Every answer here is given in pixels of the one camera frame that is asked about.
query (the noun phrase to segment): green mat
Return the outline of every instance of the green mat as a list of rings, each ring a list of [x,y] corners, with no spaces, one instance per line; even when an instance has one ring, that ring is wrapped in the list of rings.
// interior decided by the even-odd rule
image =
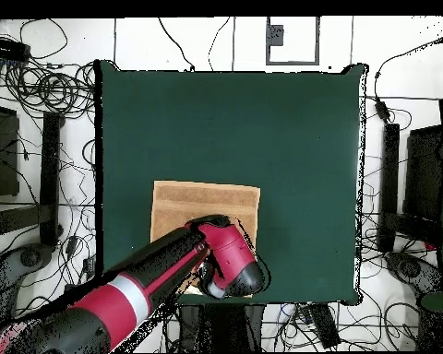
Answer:
[[[149,243],[153,181],[242,184],[261,189],[257,251],[272,282],[224,302],[356,301],[363,72],[129,72],[102,62],[104,268]]]

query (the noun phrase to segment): black cable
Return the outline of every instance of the black cable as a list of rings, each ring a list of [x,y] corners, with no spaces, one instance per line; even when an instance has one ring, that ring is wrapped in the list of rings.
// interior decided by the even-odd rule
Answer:
[[[211,66],[211,62],[210,62],[210,53],[211,53],[211,49],[213,48],[213,44],[215,43],[215,41],[217,40],[218,37],[218,33],[226,26],[226,24],[228,23],[228,21],[230,20],[231,17],[228,17],[226,19],[226,21],[221,25],[221,27],[218,29],[217,33],[215,34],[215,38],[213,38],[213,41],[211,43],[210,49],[209,49],[209,64],[210,64],[210,69],[213,71],[213,67]]]
[[[392,338],[390,337],[390,330],[389,330],[389,327],[393,326],[397,331],[399,331],[399,330],[397,329],[397,327],[396,327],[394,324],[392,324],[391,322],[388,321],[388,313],[389,313],[390,309],[392,309],[393,307],[396,307],[396,306],[398,306],[398,305],[403,305],[403,306],[405,306],[405,307],[411,308],[411,309],[414,310],[416,313],[418,313],[418,310],[417,310],[415,307],[413,307],[411,304],[409,304],[408,302],[394,302],[393,304],[391,304],[390,306],[388,306],[388,307],[386,308],[386,310],[384,311],[384,326],[385,326],[385,329],[386,329],[386,336],[388,337],[388,340],[389,340],[390,344],[396,349],[396,351],[399,351],[399,348],[397,348],[397,346],[396,346],[396,345],[394,344],[394,342],[392,341]]]
[[[28,305],[25,307],[25,308],[18,308],[17,309],[17,311],[19,311],[19,313],[17,313],[17,315],[16,316],[20,316],[20,315],[22,315],[25,311],[27,311],[29,308],[30,308],[30,306],[36,301],[36,300],[38,300],[38,299],[41,299],[41,300],[44,300],[44,301],[46,301],[48,304],[51,302],[47,297],[44,297],[44,296],[36,296],[34,299],[32,299],[29,303],[28,303]]]
[[[159,24],[161,25],[161,27],[162,27],[162,29],[164,30],[164,32],[166,33],[166,35],[169,37],[169,39],[170,39],[173,43],[175,43],[175,46],[177,46],[177,47],[179,48],[179,50],[181,51],[181,55],[183,56],[184,60],[186,60],[186,63],[188,63],[188,64],[190,65],[190,72],[195,71],[196,68],[194,67],[194,65],[193,65],[190,61],[188,61],[188,60],[186,59],[186,55],[184,54],[184,51],[182,50],[181,45],[179,45],[179,43],[177,43],[177,42],[174,40],[174,38],[171,37],[171,34],[169,34],[169,32],[167,32],[167,29],[166,29],[166,28],[164,27],[164,25],[162,24],[162,20],[161,20],[161,18],[158,18],[158,20],[159,20]]]
[[[377,80],[379,79],[380,71],[381,71],[382,67],[383,67],[386,63],[388,63],[389,61],[394,60],[394,59],[396,59],[396,58],[399,58],[399,57],[402,57],[402,56],[404,56],[404,55],[407,55],[407,54],[409,54],[409,53],[411,53],[411,52],[415,52],[415,51],[417,51],[417,50],[419,50],[419,49],[425,48],[425,47],[428,46],[428,45],[432,45],[432,44],[436,44],[436,43],[443,43],[443,35],[442,35],[441,37],[435,39],[435,40],[432,40],[432,41],[430,41],[430,42],[423,43],[423,44],[421,44],[421,45],[419,45],[419,46],[417,46],[417,47],[414,47],[413,49],[411,49],[411,50],[409,50],[409,51],[407,51],[407,52],[405,52],[405,53],[401,53],[401,54],[394,55],[394,56],[390,57],[389,59],[387,59],[386,61],[384,61],[384,62],[382,63],[382,65],[379,67],[379,70],[376,72],[376,75],[375,75],[375,81],[374,81],[374,95],[376,96],[376,100],[379,100],[379,97],[377,96]]]
[[[21,43],[24,43],[23,42],[23,29],[25,28],[25,26],[28,26],[30,23],[37,22],[37,21],[40,21],[40,20],[45,20],[45,19],[34,19],[34,20],[29,20],[28,22],[23,23],[23,25],[19,29],[19,39],[21,40]],[[57,53],[61,52],[62,50],[64,50],[65,47],[67,46],[67,36],[66,36],[66,33],[64,32],[63,28],[61,26],[59,26],[56,22],[54,22],[52,19],[48,18],[48,20],[52,21],[55,24],[55,26],[57,26],[57,28],[59,28],[61,30],[61,32],[63,33],[63,36],[64,36],[64,38],[66,40],[66,43],[61,48],[59,48],[55,52],[52,52],[51,54],[47,54],[47,55],[45,55],[43,57],[32,56],[32,58],[34,58],[35,60],[42,60],[44,58],[51,57],[52,55],[57,54]]]

